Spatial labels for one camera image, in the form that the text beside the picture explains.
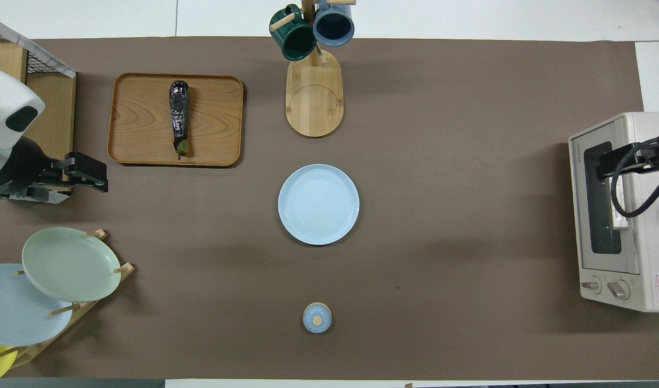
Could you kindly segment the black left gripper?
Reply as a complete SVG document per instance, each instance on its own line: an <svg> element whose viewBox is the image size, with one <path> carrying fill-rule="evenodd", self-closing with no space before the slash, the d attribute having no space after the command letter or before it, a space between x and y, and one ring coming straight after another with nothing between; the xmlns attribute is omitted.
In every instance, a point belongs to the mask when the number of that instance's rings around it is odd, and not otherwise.
<svg viewBox="0 0 659 388"><path fill-rule="evenodd" d="M0 167L0 199L62 201L72 186L86 186L108 192L107 165L84 153L65 156L65 175L55 169L56 159L48 157L36 142L20 139Z"/></svg>

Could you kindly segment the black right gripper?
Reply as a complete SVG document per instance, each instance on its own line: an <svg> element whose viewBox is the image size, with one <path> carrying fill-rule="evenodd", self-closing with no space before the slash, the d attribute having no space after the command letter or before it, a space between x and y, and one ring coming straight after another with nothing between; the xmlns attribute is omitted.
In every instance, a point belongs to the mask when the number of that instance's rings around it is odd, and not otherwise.
<svg viewBox="0 0 659 388"><path fill-rule="evenodd" d="M627 160L621 174L649 174L659 172L659 143L642 145L638 152L633 152L639 143L628 143L623 147L616 148L607 153L599 155L596 176L598 179L612 177L616 167L623 157Z"/></svg>

